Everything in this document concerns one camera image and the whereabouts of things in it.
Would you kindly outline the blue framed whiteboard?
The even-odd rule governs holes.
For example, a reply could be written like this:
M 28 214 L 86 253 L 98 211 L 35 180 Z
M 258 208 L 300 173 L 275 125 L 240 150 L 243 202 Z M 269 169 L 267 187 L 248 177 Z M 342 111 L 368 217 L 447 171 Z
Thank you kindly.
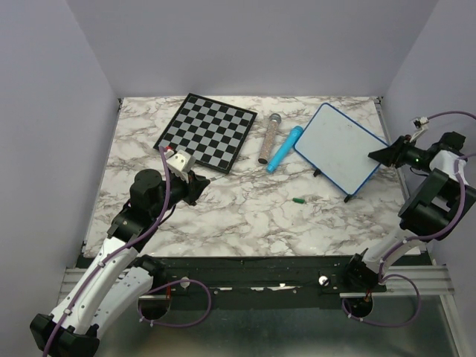
M 388 144 L 357 121 L 323 103 L 303 129 L 295 152 L 346 194 L 348 202 L 380 166 L 368 156 Z

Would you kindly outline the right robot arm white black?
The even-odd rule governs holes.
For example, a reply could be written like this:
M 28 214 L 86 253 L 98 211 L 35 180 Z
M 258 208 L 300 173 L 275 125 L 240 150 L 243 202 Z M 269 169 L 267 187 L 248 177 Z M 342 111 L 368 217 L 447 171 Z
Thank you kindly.
M 386 167 L 408 165 L 427 176 L 398 212 L 399 227 L 349 261 L 342 273 L 347 289 L 373 289 L 400 257 L 427 242 L 446 238 L 472 207 L 475 189 L 464 177 L 467 157 L 460 152 L 465 139 L 459 133 L 446 132 L 428 149 L 419 149 L 406 135 L 368 154 Z

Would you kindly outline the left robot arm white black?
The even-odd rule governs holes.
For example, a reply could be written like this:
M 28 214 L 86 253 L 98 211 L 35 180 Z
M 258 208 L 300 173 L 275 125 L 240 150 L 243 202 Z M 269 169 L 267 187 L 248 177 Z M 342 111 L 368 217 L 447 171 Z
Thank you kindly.
M 106 331 L 140 295 L 164 288 L 165 276 L 156 266 L 133 262 L 164 214 L 180 201 L 195 205 L 210 184 L 193 171 L 185 176 L 153 169 L 136 174 L 129 201 L 84 275 L 50 314 L 38 314 L 30 323 L 44 356 L 93 356 Z

